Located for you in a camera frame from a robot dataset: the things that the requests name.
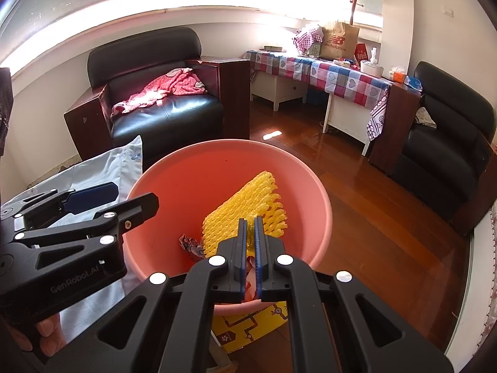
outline red card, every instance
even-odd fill
[[[357,47],[355,48],[354,55],[355,55],[355,59],[357,60],[359,65],[361,64],[361,62],[363,60],[368,61],[369,57],[368,57],[368,50],[366,48],[366,44],[365,43],[358,43]]]

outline wooden armrest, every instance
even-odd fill
[[[461,236],[468,234],[480,222],[497,198],[497,154],[488,142],[486,149],[490,159],[480,175],[476,191],[449,222]]]
[[[250,60],[215,58],[186,61],[205,84],[207,93],[223,105],[223,138],[250,138]]]
[[[112,149],[108,86],[86,90],[64,114],[81,159],[91,159]]]
[[[421,93],[404,84],[394,83],[390,88],[383,131],[373,140],[369,155],[369,163],[387,175],[402,152],[420,101]]]

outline wooden side table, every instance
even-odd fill
[[[383,132],[371,142],[369,163],[389,175],[394,168],[416,118],[421,93],[404,84],[394,83],[385,112]]]

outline white wall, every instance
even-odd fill
[[[408,69],[413,41],[413,0],[383,0],[382,54],[384,75],[392,67]]]
[[[27,189],[27,182],[22,178],[10,150],[6,147],[0,160],[0,192],[2,203],[12,199]]]
[[[14,97],[7,147],[27,183],[77,154],[64,112],[89,87],[87,60],[83,53],[62,63]]]
[[[217,23],[188,25],[197,32],[205,56],[239,58],[246,51],[264,45],[294,50],[295,29],[263,24]]]
[[[454,10],[454,18],[443,7]],[[497,31],[477,0],[414,0],[409,74],[426,61],[482,94],[497,107]]]

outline orange box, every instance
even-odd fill
[[[399,73],[398,71],[394,71],[394,81],[395,82],[399,82],[402,84],[405,79],[406,79],[406,74]]]

